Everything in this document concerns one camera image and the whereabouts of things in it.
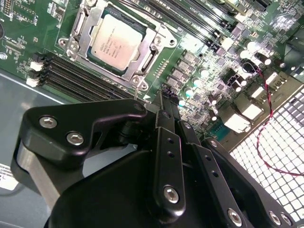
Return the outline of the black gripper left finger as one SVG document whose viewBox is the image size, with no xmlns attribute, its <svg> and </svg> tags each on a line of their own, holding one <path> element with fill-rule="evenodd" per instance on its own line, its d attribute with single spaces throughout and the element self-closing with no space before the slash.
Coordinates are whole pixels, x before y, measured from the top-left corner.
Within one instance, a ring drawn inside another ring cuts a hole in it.
<svg viewBox="0 0 304 228">
<path fill-rule="evenodd" d="M 170 215 L 184 211 L 181 139 L 166 105 L 166 92 L 159 93 L 153 104 L 155 112 L 133 99 L 31 108 L 20 128 L 20 165 L 52 208 L 68 188 L 55 179 L 52 169 L 82 173 L 95 146 L 134 143 L 138 146 L 134 152 L 148 152 L 151 157 L 149 211 Z"/>
</svg>

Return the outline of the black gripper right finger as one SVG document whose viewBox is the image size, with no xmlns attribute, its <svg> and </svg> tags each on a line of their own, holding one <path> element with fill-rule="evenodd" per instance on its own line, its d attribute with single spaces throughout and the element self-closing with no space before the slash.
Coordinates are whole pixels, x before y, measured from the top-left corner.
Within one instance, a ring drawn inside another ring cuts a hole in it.
<svg viewBox="0 0 304 228">
<path fill-rule="evenodd" d="M 181 134 L 185 157 L 198 183 L 196 196 L 207 213 L 209 228 L 295 228 L 291 215 L 212 138 L 199 141 L 181 120 L 179 98 L 166 92 L 166 105 Z"/>
</svg>

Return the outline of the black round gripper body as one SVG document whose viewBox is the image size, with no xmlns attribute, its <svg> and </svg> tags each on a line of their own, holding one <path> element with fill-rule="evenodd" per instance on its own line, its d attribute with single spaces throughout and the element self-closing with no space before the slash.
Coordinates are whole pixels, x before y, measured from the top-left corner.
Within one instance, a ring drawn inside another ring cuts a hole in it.
<svg viewBox="0 0 304 228">
<path fill-rule="evenodd" d="M 83 178 L 81 172 L 51 170 L 68 185 L 51 208 L 47 228 L 219 228 L 206 184 L 183 165 L 184 211 L 151 213 L 148 152 L 131 152 Z"/>
</svg>

